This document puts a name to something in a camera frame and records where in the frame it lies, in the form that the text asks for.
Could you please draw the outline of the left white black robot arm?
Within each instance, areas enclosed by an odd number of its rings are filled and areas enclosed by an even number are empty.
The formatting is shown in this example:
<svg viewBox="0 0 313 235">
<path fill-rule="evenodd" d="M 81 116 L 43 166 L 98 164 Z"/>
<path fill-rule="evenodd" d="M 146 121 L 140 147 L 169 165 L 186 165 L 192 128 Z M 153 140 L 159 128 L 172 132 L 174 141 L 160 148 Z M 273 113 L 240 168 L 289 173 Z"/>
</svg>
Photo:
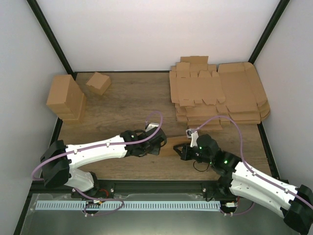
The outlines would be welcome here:
<svg viewBox="0 0 313 235">
<path fill-rule="evenodd" d="M 94 172 L 84 172 L 80 167 L 112 158 L 158 155 L 166 143 L 165 133 L 157 127 L 127 130 L 113 138 L 82 145 L 65 145 L 63 140 L 55 141 L 40 159 L 44 163 L 44 186 L 68 186 L 94 198 L 100 192 L 98 179 Z"/>
</svg>

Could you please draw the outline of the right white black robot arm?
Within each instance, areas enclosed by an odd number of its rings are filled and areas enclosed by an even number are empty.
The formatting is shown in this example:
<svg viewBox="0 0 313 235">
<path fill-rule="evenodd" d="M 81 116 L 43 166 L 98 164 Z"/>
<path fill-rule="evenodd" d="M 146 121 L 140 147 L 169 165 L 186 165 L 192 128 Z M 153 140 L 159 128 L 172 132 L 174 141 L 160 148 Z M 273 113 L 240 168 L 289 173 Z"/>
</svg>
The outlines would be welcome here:
<svg viewBox="0 0 313 235">
<path fill-rule="evenodd" d="M 296 232 L 309 233 L 313 224 L 313 191 L 309 187 L 296 187 L 264 174 L 242 158 L 221 150 L 208 134 L 192 134 L 190 139 L 190 144 L 178 144 L 173 149 L 181 160 L 208 163 L 220 176 L 220 196 L 244 197 L 279 215 Z"/>
</svg>

